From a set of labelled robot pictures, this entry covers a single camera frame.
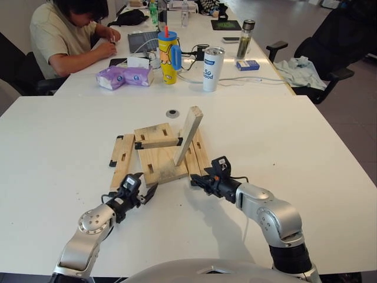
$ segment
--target water bottle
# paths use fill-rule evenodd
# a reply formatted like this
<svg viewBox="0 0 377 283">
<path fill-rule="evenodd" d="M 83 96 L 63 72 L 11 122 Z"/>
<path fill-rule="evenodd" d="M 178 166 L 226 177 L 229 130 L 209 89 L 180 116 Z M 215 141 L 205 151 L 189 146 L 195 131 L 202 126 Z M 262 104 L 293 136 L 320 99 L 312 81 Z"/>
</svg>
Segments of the water bottle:
<svg viewBox="0 0 377 283">
<path fill-rule="evenodd" d="M 189 25 L 189 3 L 187 0 L 183 0 L 182 3 L 182 27 L 185 28 Z"/>
<path fill-rule="evenodd" d="M 151 14 L 152 23 L 157 25 L 158 18 L 157 18 L 157 5 L 155 0 L 151 0 L 149 3 L 149 12 Z"/>
<path fill-rule="evenodd" d="M 250 41 L 252 40 L 252 33 L 254 30 L 255 21 L 246 19 L 243 21 L 240 41 L 237 51 L 237 59 L 244 59 L 249 49 Z"/>
</svg>

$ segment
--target light blue cloth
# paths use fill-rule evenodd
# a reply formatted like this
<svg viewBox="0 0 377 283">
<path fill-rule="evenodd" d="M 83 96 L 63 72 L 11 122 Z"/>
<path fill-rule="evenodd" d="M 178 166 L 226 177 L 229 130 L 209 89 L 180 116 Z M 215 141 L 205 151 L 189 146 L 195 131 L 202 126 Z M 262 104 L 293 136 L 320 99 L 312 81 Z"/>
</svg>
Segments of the light blue cloth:
<svg viewBox="0 0 377 283">
<path fill-rule="evenodd" d="M 288 62 L 282 61 L 274 65 L 291 87 L 312 87 L 319 90 L 326 88 L 313 63 L 305 56 L 291 58 Z"/>
</svg>

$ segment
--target slotted wooden piece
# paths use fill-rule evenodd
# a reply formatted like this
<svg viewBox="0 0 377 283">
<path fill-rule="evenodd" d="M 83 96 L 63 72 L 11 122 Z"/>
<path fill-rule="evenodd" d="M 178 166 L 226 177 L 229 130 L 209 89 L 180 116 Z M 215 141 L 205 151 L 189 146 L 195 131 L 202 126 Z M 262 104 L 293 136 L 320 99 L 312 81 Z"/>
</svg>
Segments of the slotted wooden piece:
<svg viewBox="0 0 377 283">
<path fill-rule="evenodd" d="M 206 148 L 204 147 L 203 139 L 201 138 L 200 130 L 197 129 L 194 138 L 193 146 L 196 154 L 196 159 L 198 161 L 200 174 L 202 176 L 208 175 L 204 168 L 211 167 L 211 163 L 208 160 Z"/>
<path fill-rule="evenodd" d="M 119 188 L 120 183 L 128 173 L 134 139 L 135 135 L 125 134 L 121 140 L 120 148 L 118 149 L 117 165 L 110 186 L 111 191 L 115 191 Z"/>
<path fill-rule="evenodd" d="M 182 138 L 178 137 L 171 137 L 158 140 L 142 140 L 135 142 L 135 149 L 155 149 L 156 147 L 180 146 L 181 144 Z"/>
<path fill-rule="evenodd" d="M 136 142 L 177 138 L 168 123 L 136 129 L 134 132 Z M 160 147 L 137 151 L 143 167 L 146 186 L 151 186 L 156 182 L 166 183 L 187 176 L 184 163 L 179 166 L 174 164 L 173 156 L 176 148 L 176 146 Z"/>
<path fill-rule="evenodd" d="M 114 146 L 114 149 L 113 149 L 113 153 L 111 155 L 111 159 L 110 159 L 110 163 L 109 163 L 110 167 L 115 167 L 117 165 L 119 149 L 121 147 L 122 140 L 123 140 L 123 136 L 117 136 L 117 139 L 115 140 L 115 146 Z"/>
<path fill-rule="evenodd" d="M 198 174 L 199 176 L 201 176 L 198 160 L 196 158 L 194 145 L 192 142 L 190 143 L 190 146 L 187 149 L 187 152 L 185 155 L 185 161 L 186 161 L 186 166 L 187 166 L 189 176 L 191 174 Z"/>
<path fill-rule="evenodd" d="M 174 164 L 179 166 L 186 154 L 187 149 L 190 147 L 190 143 L 193 140 L 196 130 L 199 127 L 200 121 L 203 118 L 203 113 L 197 106 L 190 107 L 186 120 L 184 122 L 183 129 L 181 131 L 181 137 L 183 138 L 183 144 L 176 149 L 174 154 Z"/>
</svg>

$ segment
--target laptop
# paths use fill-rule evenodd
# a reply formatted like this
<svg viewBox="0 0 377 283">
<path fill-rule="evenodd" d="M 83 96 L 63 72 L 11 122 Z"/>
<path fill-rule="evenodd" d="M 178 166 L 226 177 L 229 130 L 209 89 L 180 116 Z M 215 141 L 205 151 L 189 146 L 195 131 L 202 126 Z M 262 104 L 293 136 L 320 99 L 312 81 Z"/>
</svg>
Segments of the laptop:
<svg viewBox="0 0 377 283">
<path fill-rule="evenodd" d="M 158 15 L 158 28 L 157 31 L 141 32 L 138 34 L 128 34 L 128 44 L 130 46 L 130 52 L 135 53 L 137 49 L 146 41 L 153 38 L 157 38 L 160 31 L 163 31 L 167 25 L 167 2 L 165 0 L 159 0 L 157 2 L 157 15 Z M 158 41 L 152 40 L 146 45 L 141 47 L 138 52 L 148 52 L 156 50 L 158 47 Z"/>
</svg>

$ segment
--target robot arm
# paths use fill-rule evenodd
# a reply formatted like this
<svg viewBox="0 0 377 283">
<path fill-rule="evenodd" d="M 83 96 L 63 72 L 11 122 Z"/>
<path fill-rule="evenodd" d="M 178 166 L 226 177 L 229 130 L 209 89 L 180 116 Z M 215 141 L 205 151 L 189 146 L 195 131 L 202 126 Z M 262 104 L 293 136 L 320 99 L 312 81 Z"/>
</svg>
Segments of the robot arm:
<svg viewBox="0 0 377 283">
<path fill-rule="evenodd" d="M 192 175 L 191 184 L 202 187 L 208 195 L 225 197 L 259 224 L 270 246 L 274 269 L 307 282 L 321 282 L 305 247 L 301 217 L 291 204 L 276 199 L 266 189 L 234 180 L 225 156 L 213 160 L 206 172 L 209 175 Z"/>
<path fill-rule="evenodd" d="M 66 244 L 55 266 L 50 283 L 85 282 L 90 277 L 101 242 L 111 233 L 115 223 L 125 219 L 126 211 L 146 204 L 153 196 L 157 184 L 146 196 L 139 195 L 140 176 L 128 174 L 117 192 L 111 192 L 107 203 L 85 212 L 78 220 L 76 233 Z"/>
</svg>

